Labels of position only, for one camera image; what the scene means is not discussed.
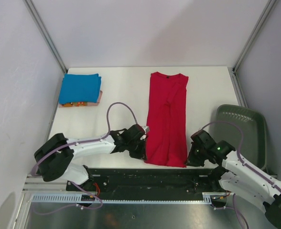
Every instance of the white wall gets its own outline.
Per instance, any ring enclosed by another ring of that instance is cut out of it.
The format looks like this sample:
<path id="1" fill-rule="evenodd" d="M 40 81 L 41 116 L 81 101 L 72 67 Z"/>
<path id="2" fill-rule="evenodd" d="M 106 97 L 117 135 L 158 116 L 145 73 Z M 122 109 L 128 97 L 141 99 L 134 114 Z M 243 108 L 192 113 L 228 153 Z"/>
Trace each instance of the white wall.
<path id="1" fill-rule="evenodd" d="M 249 107 L 266 117 L 268 166 L 281 179 L 281 1 L 243 62 L 238 76 Z"/>
<path id="2" fill-rule="evenodd" d="M 44 141 L 62 76 L 23 1 L 0 0 L 0 229 Z"/>
<path id="3" fill-rule="evenodd" d="M 232 67 L 268 0 L 34 0 L 67 67 Z"/>

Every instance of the white tabletop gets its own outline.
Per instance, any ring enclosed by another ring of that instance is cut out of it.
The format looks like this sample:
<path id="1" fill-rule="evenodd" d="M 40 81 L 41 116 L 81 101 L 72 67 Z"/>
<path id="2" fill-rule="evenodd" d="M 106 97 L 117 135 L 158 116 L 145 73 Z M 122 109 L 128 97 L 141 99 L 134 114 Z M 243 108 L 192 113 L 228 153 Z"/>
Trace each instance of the white tabletop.
<path id="1" fill-rule="evenodd" d="M 63 133 L 67 138 L 99 136 L 108 131 L 106 113 L 113 102 L 124 102 L 134 111 L 140 125 L 146 125 L 148 114 L 150 74 L 182 73 L 189 76 L 186 102 L 186 140 L 211 122 L 222 104 L 238 105 L 227 67 L 111 67 L 70 68 L 70 74 L 94 74 L 102 77 L 103 95 L 96 107 L 58 108 L 50 137 Z M 134 120 L 129 110 L 115 105 L 110 111 L 112 130 L 129 128 Z M 170 168 L 144 163 L 130 158 L 128 152 L 94 155 L 74 160 L 76 164 L 97 168 Z M 205 167 L 214 167 L 206 163 Z"/>

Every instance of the blue towel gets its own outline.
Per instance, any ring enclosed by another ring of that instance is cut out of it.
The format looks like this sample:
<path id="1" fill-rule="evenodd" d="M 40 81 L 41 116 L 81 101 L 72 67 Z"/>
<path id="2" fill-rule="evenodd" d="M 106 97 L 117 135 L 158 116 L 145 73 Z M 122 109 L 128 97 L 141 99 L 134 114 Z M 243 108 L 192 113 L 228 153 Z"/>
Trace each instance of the blue towel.
<path id="1" fill-rule="evenodd" d="M 100 86 L 101 77 L 98 74 L 65 74 L 60 91 L 59 103 L 96 103 L 99 97 Z"/>

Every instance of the green basket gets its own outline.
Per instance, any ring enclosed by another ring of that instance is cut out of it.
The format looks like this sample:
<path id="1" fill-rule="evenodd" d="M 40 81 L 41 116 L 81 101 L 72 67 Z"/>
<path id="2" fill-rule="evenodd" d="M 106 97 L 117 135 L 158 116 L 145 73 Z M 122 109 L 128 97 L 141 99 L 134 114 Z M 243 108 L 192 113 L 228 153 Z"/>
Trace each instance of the green basket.
<path id="1" fill-rule="evenodd" d="M 241 154 L 258 168 L 264 170 L 267 163 L 265 117 L 245 107 L 225 104 L 218 107 L 216 120 L 235 123 L 242 129 L 244 141 Z M 215 124 L 212 133 L 216 142 L 225 140 L 236 149 L 241 140 L 240 132 L 228 124 Z"/>

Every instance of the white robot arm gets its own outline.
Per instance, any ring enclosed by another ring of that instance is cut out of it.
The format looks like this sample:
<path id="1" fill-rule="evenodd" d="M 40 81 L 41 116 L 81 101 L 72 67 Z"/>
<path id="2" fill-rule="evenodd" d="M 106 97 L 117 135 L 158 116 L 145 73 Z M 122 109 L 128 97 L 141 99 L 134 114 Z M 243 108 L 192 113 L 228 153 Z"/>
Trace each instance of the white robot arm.
<path id="1" fill-rule="evenodd" d="M 250 163 L 229 143 L 216 143 L 204 130 L 191 138 L 192 149 L 187 164 L 203 166 L 207 159 L 218 164 L 211 174 L 215 182 L 255 205 L 271 224 L 281 229 L 281 181 Z"/>
<path id="2" fill-rule="evenodd" d="M 89 190 L 93 184 L 89 169 L 72 163 L 72 160 L 125 150 L 133 158 L 146 159 L 148 131 L 147 126 L 135 124 L 129 129 L 110 131 L 109 135 L 88 139 L 66 139 L 63 134 L 56 134 L 37 150 L 34 157 L 38 163 L 43 159 L 39 163 L 39 170 L 44 181 L 63 178 Z M 261 171 L 244 157 L 241 158 L 229 143 L 216 143 L 204 130 L 198 131 L 191 138 L 193 142 L 187 159 L 188 166 L 202 167 L 205 160 L 218 164 L 206 181 L 209 184 L 205 185 L 217 184 L 218 190 L 236 193 L 258 207 L 271 224 L 281 229 L 281 181 Z M 46 157 L 59 148 L 56 153 Z"/>

